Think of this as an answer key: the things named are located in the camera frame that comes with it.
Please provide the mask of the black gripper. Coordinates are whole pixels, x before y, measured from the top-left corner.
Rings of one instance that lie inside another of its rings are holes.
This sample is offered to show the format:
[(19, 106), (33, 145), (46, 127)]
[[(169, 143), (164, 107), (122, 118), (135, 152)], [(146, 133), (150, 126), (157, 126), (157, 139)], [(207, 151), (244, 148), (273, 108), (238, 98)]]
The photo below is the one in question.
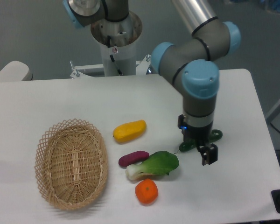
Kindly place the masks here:
[(198, 152), (202, 157), (202, 165), (211, 165), (218, 160), (218, 147), (214, 143), (209, 143), (209, 136), (212, 125), (203, 127), (189, 126), (183, 134), (183, 143), (188, 145), (198, 145)]

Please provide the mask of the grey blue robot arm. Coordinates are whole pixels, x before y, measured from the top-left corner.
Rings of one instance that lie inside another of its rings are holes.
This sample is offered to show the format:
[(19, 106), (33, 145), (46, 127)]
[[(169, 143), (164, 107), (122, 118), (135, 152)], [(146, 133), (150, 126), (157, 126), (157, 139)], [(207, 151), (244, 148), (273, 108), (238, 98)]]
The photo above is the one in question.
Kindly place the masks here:
[[(221, 22), (206, 0), (174, 0), (173, 5), (192, 38), (180, 47), (159, 44), (149, 61), (183, 97), (178, 127), (184, 142), (193, 140), (202, 164), (212, 164), (218, 157), (218, 148), (210, 141), (219, 89), (214, 61), (237, 50), (241, 34), (232, 22)], [(63, 6), (76, 27), (90, 26), (101, 46), (105, 76), (136, 74), (134, 44), (142, 23), (127, 0), (65, 0)]]

